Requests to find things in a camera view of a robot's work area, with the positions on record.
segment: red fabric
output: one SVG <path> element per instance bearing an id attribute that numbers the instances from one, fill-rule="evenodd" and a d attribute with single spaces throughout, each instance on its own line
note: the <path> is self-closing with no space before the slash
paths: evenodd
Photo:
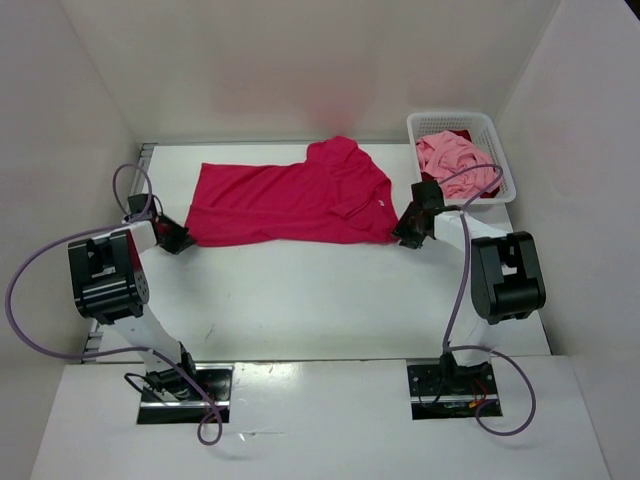
<path id="1" fill-rule="evenodd" d="M 276 238 L 389 243 L 398 222 L 391 181 L 348 138 L 309 145 L 286 167 L 203 164 L 187 217 L 203 247 Z"/>
<path id="2" fill-rule="evenodd" d="M 469 133 L 469 130 L 451 130 L 451 133 L 455 133 L 459 137 L 473 142 L 473 140 L 471 140 L 471 134 Z M 420 172 L 420 176 L 422 177 L 423 182 L 435 180 L 431 175 L 425 172 Z M 483 193 L 482 195 L 480 195 L 480 198 L 494 198 L 498 193 L 500 193 L 500 187 L 496 188 L 493 192 Z"/>

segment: cable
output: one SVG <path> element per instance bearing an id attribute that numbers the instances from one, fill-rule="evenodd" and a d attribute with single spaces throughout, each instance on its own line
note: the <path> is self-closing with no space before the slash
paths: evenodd
<path id="1" fill-rule="evenodd" d="M 535 391 L 533 389 L 533 385 L 531 385 L 531 381 L 529 380 L 529 377 L 527 377 L 527 375 L 524 373 L 522 368 L 520 368 L 520 366 L 512 358 L 508 357 L 504 353 L 498 352 L 497 350 L 492 350 L 490 348 L 482 347 L 480 345 L 460 345 L 460 346 L 457 346 L 457 347 L 452 347 L 449 344 L 450 343 L 450 338 L 451 338 L 451 332 L 453 331 L 453 326 L 455 325 L 456 319 L 458 317 L 458 312 L 460 310 L 460 305 L 462 305 L 462 299 L 464 297 L 464 292 L 465 292 L 466 287 L 467 287 L 467 281 L 469 280 L 469 271 L 471 269 L 471 234 L 469 233 L 469 225 L 467 224 L 467 220 L 465 218 L 465 215 L 467 213 L 467 210 L 471 206 L 471 204 L 476 199 L 478 199 L 482 194 L 484 194 L 486 192 L 491 192 L 496 186 L 499 185 L 499 183 L 502 181 L 504 170 L 499 165 L 474 165 L 472 167 L 468 167 L 468 168 L 465 168 L 463 170 L 460 170 L 459 172 L 456 172 L 453 175 L 451 175 L 451 176 L 445 178 L 444 180 L 442 180 L 441 182 L 439 182 L 440 184 L 446 183 L 449 180 L 451 180 L 452 178 L 457 177 L 458 175 L 462 175 L 463 173 L 466 173 L 466 172 L 468 172 L 470 170 L 475 170 L 477 168 L 493 168 L 495 170 L 498 170 L 498 175 L 484 189 L 480 190 L 478 193 L 476 193 L 471 198 L 469 198 L 464 203 L 464 205 L 462 206 L 462 209 L 460 210 L 460 222 L 462 223 L 462 230 L 464 232 L 464 267 L 462 269 L 462 280 L 460 281 L 460 287 L 458 289 L 458 294 L 456 295 L 456 301 L 453 304 L 453 309 L 451 310 L 451 316 L 449 317 L 449 323 L 447 324 L 447 329 L 445 330 L 445 334 L 444 334 L 444 337 L 442 339 L 442 350 L 443 350 L 444 353 L 458 352 L 458 351 L 461 351 L 461 350 L 479 350 L 479 351 L 482 351 L 482 352 L 487 352 L 490 355 L 496 355 L 496 356 L 502 358 L 503 360 L 506 360 L 520 374 L 520 376 L 524 380 L 524 383 L 527 385 L 527 388 L 529 389 L 529 394 L 531 396 L 531 410 L 529 411 L 529 416 L 527 417 L 527 419 L 524 421 L 524 423 L 522 425 L 520 425 L 518 428 L 516 428 L 514 430 L 510 430 L 508 432 L 500 432 L 498 430 L 493 430 L 492 428 L 487 427 L 484 423 L 482 423 L 482 420 L 480 420 L 480 413 L 482 412 L 482 410 L 486 406 L 495 403 L 496 400 L 486 400 L 486 401 L 482 402 L 480 405 L 478 405 L 478 407 L 476 408 L 476 412 L 475 412 L 476 421 L 478 422 L 478 425 L 480 425 L 480 427 L 483 430 L 485 430 L 485 431 L 487 431 L 487 432 L 489 432 L 489 433 L 491 433 L 493 435 L 497 435 L 499 437 L 510 437 L 510 436 L 517 435 L 517 434 L 521 433 L 522 431 L 524 431 L 531 424 L 531 422 L 533 421 L 533 418 L 536 415 L 536 410 L 537 410 L 536 393 L 535 393 Z"/>
<path id="2" fill-rule="evenodd" d="M 149 196 L 147 198 L 147 203 L 145 204 L 145 207 L 143 209 L 143 211 L 140 213 L 140 215 L 132 218 L 130 221 L 134 222 L 136 219 L 142 218 L 146 215 L 147 211 L 149 210 L 149 206 L 151 205 L 151 201 L 153 199 L 152 195 L 152 188 L 151 188 L 151 179 L 149 178 L 149 175 L 147 175 L 147 172 L 145 172 L 141 167 L 139 167 L 138 165 L 135 164 L 131 164 L 131 163 L 125 163 L 123 165 L 120 165 L 116 171 L 113 174 L 113 178 L 111 181 L 111 185 L 116 197 L 116 202 L 118 203 L 118 206 L 120 207 L 121 210 L 123 210 L 126 213 L 126 210 L 124 209 L 124 205 L 122 204 L 122 202 L 120 201 L 120 199 L 117 196 L 117 189 L 116 189 L 116 184 L 117 184 L 117 179 L 118 179 L 118 174 L 124 169 L 124 168 L 135 168 L 136 170 L 138 170 L 142 176 L 144 177 L 146 183 L 147 183 L 147 187 L 149 189 Z M 61 238 L 59 240 L 55 240 L 51 243 L 49 243 L 48 245 L 45 245 L 44 247 L 36 250 L 36 252 L 34 252 L 33 254 L 31 254 L 15 271 L 15 273 L 12 275 L 11 279 L 9 280 L 9 284 L 7 285 L 7 290 L 5 292 L 5 296 L 4 296 L 4 310 L 5 313 L 7 315 L 7 320 L 9 321 L 9 325 L 11 326 L 12 330 L 15 332 L 15 334 L 18 336 L 18 338 L 24 342 L 27 346 L 29 346 L 30 348 L 32 348 L 33 350 L 35 350 L 36 352 L 39 352 L 43 355 L 47 355 L 49 357 L 53 357 L 53 358 L 58 358 L 61 360 L 78 360 L 78 361 L 82 361 L 82 360 L 88 360 L 88 359 L 92 359 L 92 358 L 98 358 L 98 357 L 106 357 L 109 355 L 116 355 L 119 353 L 126 353 L 126 352 L 149 352 L 153 355 L 155 355 L 156 357 L 158 357 L 160 360 L 164 361 L 167 365 L 169 365 L 173 370 L 176 371 L 176 373 L 178 375 L 180 375 L 200 396 L 202 396 L 202 399 L 205 401 L 205 403 L 207 403 L 208 409 L 209 409 L 209 413 L 207 413 L 202 420 L 200 420 L 200 423 L 198 424 L 198 429 L 197 429 L 197 436 L 198 436 L 198 440 L 200 441 L 200 443 L 202 443 L 203 445 L 215 445 L 216 443 L 218 443 L 220 441 L 220 438 L 222 438 L 222 417 L 220 415 L 220 410 L 218 409 L 218 406 L 215 404 L 214 400 L 209 397 L 209 395 L 207 394 L 207 392 L 205 392 L 200 385 L 198 385 L 189 375 L 187 375 L 187 373 L 181 369 L 176 363 L 174 363 L 170 358 L 166 357 L 164 354 L 157 352 L 155 350 L 146 348 L 146 347 L 125 347 L 125 348 L 116 348 L 113 350 L 107 350 L 104 352 L 92 352 L 92 353 L 84 353 L 84 354 L 70 354 L 70 353 L 62 353 L 62 352 L 56 352 L 53 350 L 49 350 L 48 348 L 45 348 L 39 344 L 37 344 L 36 342 L 34 342 L 33 340 L 31 340 L 20 328 L 20 326 L 18 325 L 18 322 L 15 319 L 15 316 L 13 314 L 13 305 L 12 305 L 12 301 L 13 301 L 13 292 L 15 290 L 16 284 L 18 283 L 18 280 L 20 279 L 20 276 L 24 273 L 24 271 L 27 269 L 27 267 L 29 265 L 31 265 L 31 263 L 34 262 L 34 260 L 38 257 L 40 257 L 42 254 L 48 252 L 49 250 L 52 250 L 53 248 L 57 247 L 58 245 L 61 245 L 63 243 L 67 243 L 70 242 L 71 240 L 76 240 L 78 238 L 81 237 L 87 237 L 93 234 L 97 234 L 97 233 L 102 233 L 105 231 L 110 231 L 110 230 L 114 230 L 116 228 L 121 228 L 122 225 L 111 225 L 111 226 L 107 226 L 107 227 L 102 227 L 102 228 L 92 228 L 90 230 L 85 230 L 83 232 L 80 233 L 76 233 L 73 235 L 68 235 L 64 238 Z M 208 423 L 211 419 L 215 418 L 216 422 L 217 422 L 217 426 L 218 426 L 218 432 L 216 437 L 213 440 L 206 440 L 203 436 L 202 436 L 202 429 L 204 428 L 204 425 L 206 423 Z"/>
<path id="3" fill-rule="evenodd" d="M 147 390 L 145 391 L 144 388 L 140 388 L 139 386 L 137 386 L 135 384 L 135 382 L 133 380 L 131 380 L 131 377 L 136 377 L 136 378 L 140 378 L 142 379 L 143 382 L 145 382 L 147 385 L 151 385 L 149 383 L 149 380 L 147 379 L 147 377 L 144 377 L 142 375 L 138 375 L 137 373 L 125 373 L 124 374 L 124 381 L 127 382 L 129 385 L 131 385 L 131 388 L 133 388 L 136 392 L 138 392 L 142 398 L 144 399 L 145 395 L 149 395 L 151 396 L 156 402 L 160 402 L 162 403 L 163 400 L 158 396 L 158 394 L 153 391 L 153 390 Z"/>

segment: pink towel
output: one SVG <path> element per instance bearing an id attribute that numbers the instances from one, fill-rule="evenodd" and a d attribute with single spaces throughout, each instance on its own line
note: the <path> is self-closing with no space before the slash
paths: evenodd
<path id="1" fill-rule="evenodd" d="M 420 170 L 437 181 L 473 165 L 493 165 L 491 157 L 453 132 L 425 135 L 416 143 Z M 470 198 L 496 179 L 493 168 L 477 168 L 442 185 L 445 198 Z"/>

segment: white table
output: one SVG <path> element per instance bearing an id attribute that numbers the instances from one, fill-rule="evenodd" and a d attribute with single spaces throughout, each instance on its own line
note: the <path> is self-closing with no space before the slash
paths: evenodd
<path id="1" fill-rule="evenodd" d="M 165 212 L 186 219 L 200 165 L 287 165 L 306 144 L 156 146 L 148 173 Z M 391 179 L 402 215 L 419 181 L 406 144 L 361 147 Z M 473 214 L 511 230 L 504 206 Z M 427 240 L 422 250 L 397 245 L 331 245 L 272 241 L 191 248 L 179 256 L 142 256 L 150 306 L 196 361 L 283 361 L 438 357 L 462 274 L 462 255 Z M 472 315 L 467 295 L 460 315 Z M 106 330 L 100 350 L 125 346 Z M 516 321 L 501 350 L 548 355 L 539 316 Z M 138 361 L 136 354 L 101 362 Z"/>
<path id="2" fill-rule="evenodd" d="M 65 369 L 32 480 L 609 478 L 571 364 L 521 357 L 538 414 L 512 438 L 474 419 L 411 420 L 405 362 L 237 364 L 230 423 L 204 447 L 196 426 L 137 426 L 139 395 L 123 380 L 141 365 Z M 518 374 L 494 362 L 503 418 L 526 418 Z"/>

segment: white laundry basket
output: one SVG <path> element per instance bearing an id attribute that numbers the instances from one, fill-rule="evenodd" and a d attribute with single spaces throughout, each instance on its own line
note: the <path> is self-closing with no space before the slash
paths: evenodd
<path id="1" fill-rule="evenodd" d="M 479 198 L 474 205 L 496 205 L 509 203 L 516 198 L 516 187 L 513 177 L 507 165 L 507 159 L 502 151 L 498 134 L 491 119 L 483 113 L 472 112 L 424 112 L 413 113 L 407 118 L 409 128 L 409 140 L 411 152 L 415 160 L 415 166 L 420 175 L 420 165 L 416 152 L 416 142 L 425 135 L 433 135 L 444 130 L 467 130 L 471 135 L 471 141 L 480 150 L 491 156 L 493 162 L 500 165 L 503 170 L 500 192 L 494 198 Z M 465 199 L 445 198 L 447 205 L 462 205 Z"/>

